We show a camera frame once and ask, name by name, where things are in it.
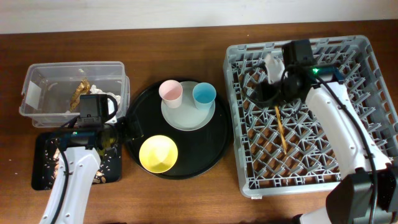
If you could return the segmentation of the yellow bowl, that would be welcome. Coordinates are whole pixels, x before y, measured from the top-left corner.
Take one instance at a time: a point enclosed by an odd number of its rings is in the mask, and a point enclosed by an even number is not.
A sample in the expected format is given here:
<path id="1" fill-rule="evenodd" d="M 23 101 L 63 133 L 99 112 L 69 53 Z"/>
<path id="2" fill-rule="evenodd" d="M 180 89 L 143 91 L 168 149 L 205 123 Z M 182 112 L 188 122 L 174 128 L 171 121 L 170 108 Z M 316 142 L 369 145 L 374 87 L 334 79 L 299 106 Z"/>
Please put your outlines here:
<path id="1" fill-rule="evenodd" d="M 139 162 L 145 170 L 159 174 L 170 170 L 178 158 L 175 142 L 164 135 L 155 135 L 146 139 L 139 150 Z"/>

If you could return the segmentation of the wooden chopstick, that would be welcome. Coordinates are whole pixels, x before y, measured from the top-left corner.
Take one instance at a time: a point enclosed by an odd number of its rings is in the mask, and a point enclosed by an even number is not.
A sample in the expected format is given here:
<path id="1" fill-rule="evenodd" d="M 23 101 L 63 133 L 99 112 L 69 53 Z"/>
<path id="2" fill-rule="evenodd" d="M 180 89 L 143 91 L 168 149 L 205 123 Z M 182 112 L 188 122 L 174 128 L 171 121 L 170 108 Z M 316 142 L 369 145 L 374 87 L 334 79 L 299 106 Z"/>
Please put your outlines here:
<path id="1" fill-rule="evenodd" d="M 279 107 L 274 106 L 274 109 L 275 109 L 275 115 L 277 118 L 278 130 L 280 133 L 280 139 L 281 139 L 283 152 L 284 152 L 284 154 L 286 154 L 287 153 L 287 144 L 286 144 L 285 137 L 284 137 L 284 128 L 283 128 L 281 117 L 280 117 Z"/>

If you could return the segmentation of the pink cup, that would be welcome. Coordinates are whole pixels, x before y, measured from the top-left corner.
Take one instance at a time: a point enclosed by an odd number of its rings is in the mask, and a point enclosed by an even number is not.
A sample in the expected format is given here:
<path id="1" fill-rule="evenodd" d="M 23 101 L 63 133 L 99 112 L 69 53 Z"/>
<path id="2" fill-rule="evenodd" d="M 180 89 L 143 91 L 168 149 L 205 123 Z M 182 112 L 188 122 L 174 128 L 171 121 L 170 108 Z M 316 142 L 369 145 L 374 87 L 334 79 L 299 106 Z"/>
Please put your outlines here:
<path id="1" fill-rule="evenodd" d="M 176 80 L 166 80 L 159 87 L 159 95 L 169 108 L 178 108 L 182 104 L 183 87 Z"/>

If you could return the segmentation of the gold foil wrapper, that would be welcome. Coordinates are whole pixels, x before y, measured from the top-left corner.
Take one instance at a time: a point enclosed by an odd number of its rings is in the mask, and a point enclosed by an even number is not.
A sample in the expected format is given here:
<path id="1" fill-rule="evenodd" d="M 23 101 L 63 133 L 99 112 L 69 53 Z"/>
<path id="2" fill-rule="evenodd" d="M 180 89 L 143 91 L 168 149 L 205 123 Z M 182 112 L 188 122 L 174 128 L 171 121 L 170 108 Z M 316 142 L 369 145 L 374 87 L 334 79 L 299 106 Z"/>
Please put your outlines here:
<path id="1" fill-rule="evenodd" d="M 91 89 L 91 85 L 87 78 L 82 79 L 78 87 L 76 88 L 72 98 L 70 100 L 69 112 L 74 111 L 80 103 L 80 96 L 87 94 Z"/>

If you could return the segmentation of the food scraps and rice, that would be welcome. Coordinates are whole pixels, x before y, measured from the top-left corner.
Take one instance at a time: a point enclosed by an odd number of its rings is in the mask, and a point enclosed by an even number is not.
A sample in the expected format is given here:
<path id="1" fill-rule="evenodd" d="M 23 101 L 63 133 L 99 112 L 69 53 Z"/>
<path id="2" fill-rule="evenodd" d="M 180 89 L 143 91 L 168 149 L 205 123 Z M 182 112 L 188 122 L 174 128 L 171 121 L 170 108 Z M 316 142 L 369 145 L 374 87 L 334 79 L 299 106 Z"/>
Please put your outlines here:
<path id="1" fill-rule="evenodd" d="M 40 189 L 51 189 L 60 167 L 60 151 L 55 146 L 48 146 L 41 150 L 43 154 L 39 163 Z M 101 164 L 96 172 L 93 183 L 106 184 L 119 180 L 121 177 L 121 149 L 115 147 L 99 153 Z"/>

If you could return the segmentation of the white napkin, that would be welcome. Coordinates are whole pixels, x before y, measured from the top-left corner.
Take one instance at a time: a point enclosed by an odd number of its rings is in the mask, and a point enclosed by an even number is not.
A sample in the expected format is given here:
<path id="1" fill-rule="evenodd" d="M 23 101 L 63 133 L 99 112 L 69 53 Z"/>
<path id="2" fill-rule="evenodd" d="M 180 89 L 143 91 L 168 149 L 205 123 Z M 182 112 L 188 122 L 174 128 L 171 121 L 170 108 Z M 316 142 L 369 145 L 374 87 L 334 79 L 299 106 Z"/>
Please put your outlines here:
<path id="1" fill-rule="evenodd" d="M 99 89 L 96 85 L 92 85 L 90 87 L 90 93 L 91 94 L 106 94 L 106 95 L 112 96 L 116 100 L 117 104 L 120 105 L 120 102 L 121 102 L 120 95 L 115 95 L 112 92 L 104 92 L 102 89 Z"/>

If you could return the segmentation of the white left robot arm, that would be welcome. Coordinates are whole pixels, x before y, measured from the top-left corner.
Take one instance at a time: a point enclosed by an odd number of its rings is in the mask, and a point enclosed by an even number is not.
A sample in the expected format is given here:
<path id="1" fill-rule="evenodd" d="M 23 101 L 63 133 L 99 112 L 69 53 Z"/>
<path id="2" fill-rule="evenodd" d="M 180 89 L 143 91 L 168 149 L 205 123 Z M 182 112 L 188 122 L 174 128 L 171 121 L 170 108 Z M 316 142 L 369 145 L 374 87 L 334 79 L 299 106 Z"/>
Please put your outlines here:
<path id="1" fill-rule="evenodd" d="M 83 223 L 93 179 L 103 159 L 118 154 L 129 140 L 143 137 L 137 116 L 114 124 L 104 118 L 76 116 L 47 141 L 59 150 L 58 173 L 41 223 Z"/>

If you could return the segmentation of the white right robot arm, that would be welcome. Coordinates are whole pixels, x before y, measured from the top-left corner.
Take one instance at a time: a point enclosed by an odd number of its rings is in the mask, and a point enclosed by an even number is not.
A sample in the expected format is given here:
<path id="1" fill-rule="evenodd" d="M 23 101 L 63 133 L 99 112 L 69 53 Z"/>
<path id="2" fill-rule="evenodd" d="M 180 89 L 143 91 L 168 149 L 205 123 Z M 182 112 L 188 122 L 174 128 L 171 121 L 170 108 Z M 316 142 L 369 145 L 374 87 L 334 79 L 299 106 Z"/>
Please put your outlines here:
<path id="1" fill-rule="evenodd" d="M 342 181 L 326 205 L 297 215 L 295 223 L 395 223 L 397 167 L 376 146 L 349 101 L 334 65 L 259 64 L 271 80 L 262 82 L 268 105 L 305 100 L 319 120 L 340 167 Z"/>

